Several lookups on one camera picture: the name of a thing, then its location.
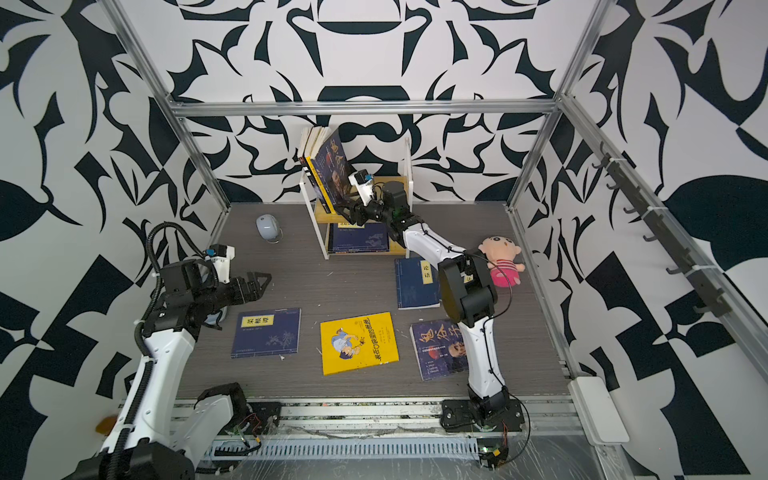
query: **table surface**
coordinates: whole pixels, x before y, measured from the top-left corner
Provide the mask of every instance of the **table surface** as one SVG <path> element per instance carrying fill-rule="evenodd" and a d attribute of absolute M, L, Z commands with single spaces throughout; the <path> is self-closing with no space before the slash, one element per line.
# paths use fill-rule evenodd
<path fill-rule="evenodd" d="M 500 202 L 416 204 L 414 213 L 462 247 L 476 247 L 495 235 L 514 238 Z M 273 214 L 280 222 L 283 239 L 279 243 L 267 243 L 259 236 L 256 219 L 262 214 Z M 247 396 L 262 397 L 467 394 L 467 372 L 421 380 L 409 327 L 447 317 L 442 308 L 397 310 L 395 258 L 336 255 L 324 260 L 304 204 L 234 204 L 219 243 L 235 247 L 231 275 L 253 270 L 271 273 L 273 281 L 261 300 L 231 307 L 222 331 L 203 329 L 181 378 L 179 398 L 197 398 L 204 389 L 229 382 L 239 382 Z M 508 297 L 507 290 L 499 289 L 498 311 Z M 238 313 L 297 306 L 302 310 L 297 354 L 282 359 L 230 358 Z M 400 360 L 324 376 L 321 322 L 380 312 L 392 314 Z M 495 342 L 510 392 L 568 393 L 527 271 L 521 274 L 521 284 L 513 287 L 509 311 L 495 321 Z"/>

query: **book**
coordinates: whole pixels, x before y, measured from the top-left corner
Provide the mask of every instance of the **book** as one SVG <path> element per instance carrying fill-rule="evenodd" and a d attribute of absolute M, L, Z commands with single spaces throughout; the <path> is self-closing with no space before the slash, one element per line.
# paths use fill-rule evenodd
<path fill-rule="evenodd" d="M 323 375 L 397 362 L 397 343 L 389 312 L 320 324 Z"/>
<path fill-rule="evenodd" d="M 305 158 L 323 198 L 328 203 L 330 213 L 335 214 L 335 207 L 343 205 L 344 197 L 352 188 L 349 182 L 352 168 L 344 154 L 339 131 L 323 127 L 310 155 L 305 155 Z"/>
<path fill-rule="evenodd" d="M 389 252 L 389 236 L 384 223 L 369 222 L 359 227 L 333 223 L 328 232 L 328 253 Z"/>
<path fill-rule="evenodd" d="M 462 331 L 450 320 L 414 323 L 411 339 L 422 380 L 438 379 L 469 369 Z"/>
<path fill-rule="evenodd" d="M 317 179 L 312 173 L 312 170 L 310 170 L 309 163 L 306 161 L 306 156 L 310 155 L 312 148 L 315 146 L 315 141 L 317 140 L 317 137 L 322 129 L 322 127 L 305 128 L 302 131 L 301 142 L 299 143 L 299 149 L 296 155 L 299 158 L 299 163 L 301 163 L 301 169 L 304 171 L 304 174 L 309 179 L 312 188 L 315 190 L 315 197 L 317 201 L 320 202 L 320 205 L 323 206 L 323 210 L 325 210 L 327 214 L 330 214 L 331 210 L 328 208 L 328 203 L 326 203 L 323 192 L 317 185 Z"/>
<path fill-rule="evenodd" d="M 232 358 L 299 352 L 301 309 L 242 312 L 237 316 Z"/>
<path fill-rule="evenodd" d="M 437 271 L 421 257 L 395 259 L 395 281 L 399 310 L 440 306 Z"/>

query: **stuffed doll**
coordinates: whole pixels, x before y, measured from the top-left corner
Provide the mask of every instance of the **stuffed doll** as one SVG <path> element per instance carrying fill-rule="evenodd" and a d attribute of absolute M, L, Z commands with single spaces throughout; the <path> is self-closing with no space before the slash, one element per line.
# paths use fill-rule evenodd
<path fill-rule="evenodd" d="M 488 269 L 491 271 L 494 285 L 520 285 L 518 272 L 525 270 L 525 265 L 514 263 L 515 256 L 521 252 L 520 247 L 506 237 L 489 237 L 483 240 L 479 249 L 488 258 Z"/>

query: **computer mouse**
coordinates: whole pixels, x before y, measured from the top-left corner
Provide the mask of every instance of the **computer mouse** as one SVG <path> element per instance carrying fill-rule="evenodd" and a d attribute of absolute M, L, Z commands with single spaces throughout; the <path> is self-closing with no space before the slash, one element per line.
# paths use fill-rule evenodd
<path fill-rule="evenodd" d="M 259 229 L 259 235 L 269 243 L 277 243 L 283 238 L 280 224 L 273 215 L 266 214 L 257 218 L 256 226 Z"/>

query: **patterned wall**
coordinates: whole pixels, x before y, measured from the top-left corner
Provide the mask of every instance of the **patterned wall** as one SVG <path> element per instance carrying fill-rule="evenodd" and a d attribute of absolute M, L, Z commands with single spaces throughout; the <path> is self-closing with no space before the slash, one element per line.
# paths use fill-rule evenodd
<path fill-rule="evenodd" d="M 551 98 L 593 5 L 594 0 L 124 2 L 168 91 L 192 102 Z M 403 158 L 398 140 L 410 131 L 414 190 L 423 200 L 506 200 L 539 117 L 251 118 L 254 128 L 243 118 L 198 118 L 191 120 L 207 128 L 191 128 L 207 135 L 197 140 L 232 201 L 301 200 L 295 143 L 309 124 L 341 125 L 353 163 L 382 173 Z"/>
<path fill-rule="evenodd" d="M 220 211 L 92 0 L 2 3 L 0 123 L 2 477 L 62 478 L 136 369 L 147 232 L 203 246 Z"/>
<path fill-rule="evenodd" d="M 575 94 L 768 316 L 768 2 L 620 0 Z"/>
<path fill-rule="evenodd" d="M 765 2 L 619 0 L 578 101 L 766 315 Z M 768 386 L 563 119 L 518 212 L 582 371 L 605 379 L 639 478 L 768 476 Z"/>
<path fill-rule="evenodd" d="M 404 171 L 412 140 L 414 195 L 420 200 L 507 200 L 542 114 L 334 115 L 190 118 L 187 125 L 234 202 L 302 201 L 296 150 L 301 131 L 338 125 L 355 168 Z"/>
<path fill-rule="evenodd" d="M 698 295 L 594 163 L 562 118 L 518 205 L 577 368 L 605 380 L 636 475 L 765 478 L 768 385 L 717 318 L 694 312 Z"/>

